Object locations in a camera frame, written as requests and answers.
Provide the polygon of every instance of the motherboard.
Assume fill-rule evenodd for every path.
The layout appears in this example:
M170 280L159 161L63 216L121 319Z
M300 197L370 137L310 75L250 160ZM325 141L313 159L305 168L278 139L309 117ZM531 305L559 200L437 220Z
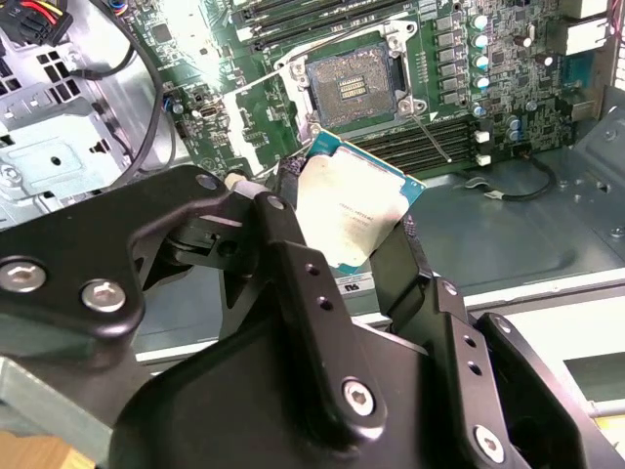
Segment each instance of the motherboard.
M563 93L583 84L548 45L560 15L558 0L136 0L123 18L203 168L258 175L325 129L427 177L571 141Z

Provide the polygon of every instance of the silver screw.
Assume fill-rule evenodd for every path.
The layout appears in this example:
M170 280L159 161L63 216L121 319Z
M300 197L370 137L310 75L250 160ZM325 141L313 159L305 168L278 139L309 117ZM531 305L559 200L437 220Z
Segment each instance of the silver screw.
M512 332L512 328L510 327L510 325L508 324L506 320L502 318L496 318L495 321L497 322L497 325L499 326L499 328L503 330L504 332L506 332L507 334Z
M32 262L11 262L0 268L0 287L17 293L29 293L46 282L46 272Z
M114 313L126 302L121 286L110 280L95 280L85 286L80 295L84 305L99 313Z
M499 439L490 430L481 425L476 425L474 435L479 448L484 451L484 454L497 464L504 462L506 458L504 447L501 446Z
M348 381L343 385L343 396L358 415L365 417L373 413L375 402L371 391L364 384Z
M302 64L293 64L291 70L293 70L293 73L296 75L300 75L304 73L304 66Z
M614 140L616 140L616 137L618 136L618 132L616 132L614 129L607 129L604 132L604 138L608 141L608 142L613 142Z
M321 133L321 127L319 126L319 124L312 124L311 125L311 135L313 137L316 137L320 133Z
M616 238L625 237L625 227L617 227L609 232L609 235Z
M410 112L410 103L406 100L399 102L399 112Z
M275 195L270 195L269 197L267 197L267 202L269 202L272 207L275 207L278 210L284 210L284 204Z
M443 280L442 281L442 286L445 287L445 290L447 290L447 293L449 293L452 296L456 296L458 294L458 290L456 289L456 287L449 283L447 280Z
M21 182L20 173L10 164L0 165L0 177L11 186L16 186Z

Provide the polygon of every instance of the cpu socket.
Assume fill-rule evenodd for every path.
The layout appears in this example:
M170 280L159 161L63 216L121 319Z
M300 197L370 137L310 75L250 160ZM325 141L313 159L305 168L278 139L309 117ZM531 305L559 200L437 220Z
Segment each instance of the cpu socket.
M289 99L297 107L302 141L320 128L350 137L397 126L426 110L414 99L406 41L417 31L415 21L389 21L341 38L347 41L377 32L379 38L343 53L325 47L331 38L298 46L275 64ZM307 51L315 50L313 59ZM328 50L327 56L319 53Z

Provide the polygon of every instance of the mounting hole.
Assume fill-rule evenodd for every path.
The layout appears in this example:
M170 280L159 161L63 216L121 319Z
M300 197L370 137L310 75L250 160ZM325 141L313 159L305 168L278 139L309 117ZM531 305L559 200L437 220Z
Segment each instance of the mounting hole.
M234 241L224 241L217 246L217 253L222 257L232 257L236 254L238 246Z
M309 274L315 277L321 274L321 271L314 264L307 264L306 272L308 272Z
M477 376L481 376L481 369L473 362L468 362L469 370L471 370Z
M332 305L332 302L328 300L325 296L319 296L316 299L316 304L319 305L319 308L325 311L332 311L334 309L334 305Z
M195 176L195 181L197 181L202 188L210 191L217 188L217 183L213 180L213 178L206 176L205 174L198 174Z
M269 197L267 197L267 202L269 202L272 207L277 208L278 210L284 210L284 204L275 195L270 195Z
M467 343L467 345L468 345L469 347L473 347L473 348L475 348L475 347L477 347L477 346L478 346L478 344L476 344L476 341L475 341L475 340L473 340L473 339L472 339L471 337L469 337L468 335L465 335L465 336L463 337L463 339L465 339L465 342Z

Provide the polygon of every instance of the white connector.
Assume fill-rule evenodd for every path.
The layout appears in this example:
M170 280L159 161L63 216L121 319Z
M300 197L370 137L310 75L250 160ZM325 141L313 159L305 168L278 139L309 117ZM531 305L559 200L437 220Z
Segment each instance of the white connector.
M489 154L479 154L476 156L476 162L479 166L488 166L492 162Z
M485 144L486 142L490 142L490 134L483 130L477 130L474 134L476 138L476 142L479 144Z

